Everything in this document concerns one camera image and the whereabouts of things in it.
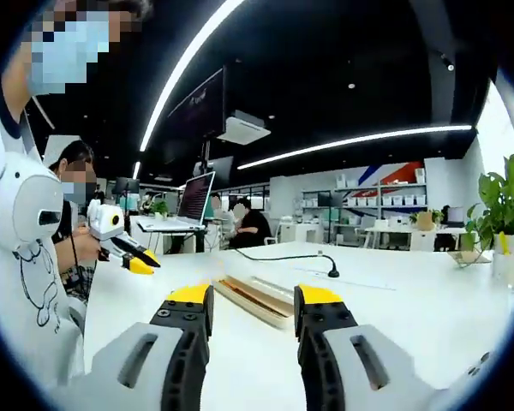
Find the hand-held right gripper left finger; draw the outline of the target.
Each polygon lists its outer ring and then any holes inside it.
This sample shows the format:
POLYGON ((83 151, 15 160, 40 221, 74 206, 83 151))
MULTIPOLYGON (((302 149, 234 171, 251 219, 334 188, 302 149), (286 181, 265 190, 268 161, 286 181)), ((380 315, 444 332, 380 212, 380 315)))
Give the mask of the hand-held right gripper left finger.
POLYGON ((170 294, 147 323, 135 323, 94 355, 68 387, 70 410, 198 410, 209 362, 213 287, 170 294))

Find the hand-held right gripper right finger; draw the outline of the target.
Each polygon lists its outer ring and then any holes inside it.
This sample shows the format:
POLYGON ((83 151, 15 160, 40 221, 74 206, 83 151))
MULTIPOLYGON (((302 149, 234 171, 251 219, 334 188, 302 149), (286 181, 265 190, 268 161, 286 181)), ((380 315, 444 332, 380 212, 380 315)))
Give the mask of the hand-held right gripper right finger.
POLYGON ((413 358, 371 325, 359 325, 329 289, 294 288, 297 359, 308 410, 430 410, 439 390, 413 358))

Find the person's left hand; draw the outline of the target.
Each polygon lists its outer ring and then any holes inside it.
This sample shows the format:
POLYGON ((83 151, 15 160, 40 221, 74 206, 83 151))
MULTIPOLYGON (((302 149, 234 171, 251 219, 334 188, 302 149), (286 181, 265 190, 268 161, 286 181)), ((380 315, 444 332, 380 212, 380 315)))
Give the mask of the person's left hand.
POLYGON ((101 250, 100 244, 87 227, 79 227, 73 232, 75 251, 78 260, 97 260, 101 250))

